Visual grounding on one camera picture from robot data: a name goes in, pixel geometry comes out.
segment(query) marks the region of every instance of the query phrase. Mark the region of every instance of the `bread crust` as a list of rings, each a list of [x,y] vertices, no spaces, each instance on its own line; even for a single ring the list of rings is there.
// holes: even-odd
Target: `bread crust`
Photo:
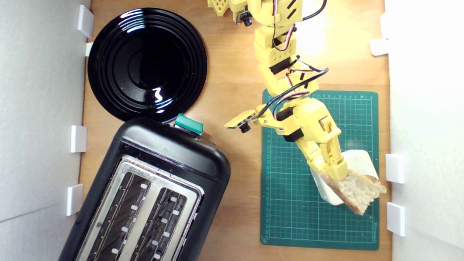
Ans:
[[[386,187],[380,182],[380,180],[376,179],[375,177],[373,176],[366,176],[366,175],[363,175],[359,172],[357,172],[356,170],[350,170],[348,169],[348,175],[353,175],[353,176],[356,176],[357,178],[366,178],[368,179],[370,182],[372,183],[376,183],[377,185],[381,186],[383,188],[383,191],[382,193],[386,193],[387,192],[387,189]],[[366,211],[365,209],[364,210],[361,210],[359,209],[354,202],[352,202],[351,200],[349,200],[341,191],[340,191],[340,188],[337,184],[337,181],[335,181],[334,179],[332,179],[328,173],[323,170],[321,171],[321,173],[319,174],[319,176],[322,178],[322,180],[333,190],[333,192],[345,203],[345,205],[351,210],[353,211],[355,214],[358,214],[358,215],[364,215],[364,212]]]

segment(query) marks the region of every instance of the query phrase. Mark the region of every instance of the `white wall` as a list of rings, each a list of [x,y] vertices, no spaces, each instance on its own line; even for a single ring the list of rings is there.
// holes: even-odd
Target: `white wall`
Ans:
[[[393,261],[464,260],[464,16],[462,1],[386,0],[391,152],[406,156],[406,236]]]
[[[0,0],[0,260],[56,260],[75,217],[71,125],[82,124],[84,50],[79,4]]]

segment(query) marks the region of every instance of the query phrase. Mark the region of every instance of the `white bracket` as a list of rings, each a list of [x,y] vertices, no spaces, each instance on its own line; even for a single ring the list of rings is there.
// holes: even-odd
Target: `white bracket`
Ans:
[[[71,126],[71,153],[87,151],[87,127]]]
[[[392,33],[390,16],[387,12],[380,16],[380,31],[382,39],[372,39],[369,43],[371,54],[374,56],[384,55],[390,52],[388,39]]]
[[[385,154],[387,181],[404,184],[405,168],[403,155]]]
[[[79,20],[77,29],[87,38],[92,38],[94,15],[84,5],[79,6]]]
[[[405,236],[405,207],[387,203],[387,229],[399,236]]]
[[[84,184],[77,184],[68,187],[68,199],[66,204],[66,216],[78,212],[82,207],[82,198],[84,196]]]
[[[85,56],[90,55],[90,49],[92,49],[93,42],[85,44]]]

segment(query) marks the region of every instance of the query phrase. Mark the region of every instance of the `black cable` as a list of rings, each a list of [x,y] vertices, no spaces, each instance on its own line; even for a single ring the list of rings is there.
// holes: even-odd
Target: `black cable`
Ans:
[[[313,18],[313,17],[315,17],[316,15],[320,14],[320,13],[322,12],[322,10],[324,10],[326,4],[327,4],[327,0],[324,0],[324,2],[322,2],[321,8],[319,8],[319,10],[317,10],[317,11],[314,12],[313,14],[310,14],[310,15],[308,15],[308,16],[303,17],[303,21],[308,20],[308,19],[310,19],[310,18]]]
[[[263,115],[267,109],[269,109],[269,107],[271,106],[271,104],[273,104],[275,101],[279,100],[280,98],[282,98],[283,96],[289,94],[291,91],[295,90],[296,88],[298,87],[301,87],[309,82],[312,82],[314,81],[315,79],[321,77],[322,75],[326,74],[327,72],[329,71],[328,68],[325,68],[324,70],[318,72],[317,74],[309,77],[308,79],[302,81],[302,82],[299,82],[297,83],[296,85],[290,87],[289,89],[287,89],[286,91],[282,92],[281,94],[275,96],[274,98],[272,98],[268,103],[266,103],[266,106],[264,106],[263,109],[261,109],[261,111],[258,113],[258,115],[256,115],[256,118],[259,118],[261,117],[261,115]]]
[[[320,72],[320,71],[321,71],[321,70],[319,70],[319,69],[317,69],[317,68],[315,68],[315,67],[312,67],[311,65],[309,65],[309,64],[307,64],[307,63],[305,63],[305,62],[303,62],[303,61],[301,61],[301,60],[298,60],[298,61],[299,61],[300,63],[306,65],[307,67],[309,67],[309,68],[310,68],[311,70],[313,70],[313,71],[316,71],[316,72]]]
[[[274,108],[272,109],[272,115],[274,116],[274,115],[276,114],[276,109],[277,109],[277,107],[279,106],[279,104],[281,104],[281,103],[284,102],[284,101],[293,100],[293,99],[296,99],[296,98],[294,98],[293,96],[290,96],[290,97],[287,97],[287,98],[285,98],[285,99],[283,99],[283,100],[281,100],[281,101],[278,101],[277,104],[276,104],[276,106],[274,106]]]

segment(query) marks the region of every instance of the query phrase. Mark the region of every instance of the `grid lines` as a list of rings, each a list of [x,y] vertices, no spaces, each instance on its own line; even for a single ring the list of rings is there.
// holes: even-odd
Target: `grid lines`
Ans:
[[[325,103],[342,130],[342,150],[366,150],[378,173],[377,93],[318,90],[311,96]],[[264,103],[270,99],[264,91]],[[345,205],[325,202],[296,144],[286,142],[269,128],[263,128],[261,191],[263,244],[368,250],[379,247],[378,199],[364,216],[352,213]]]

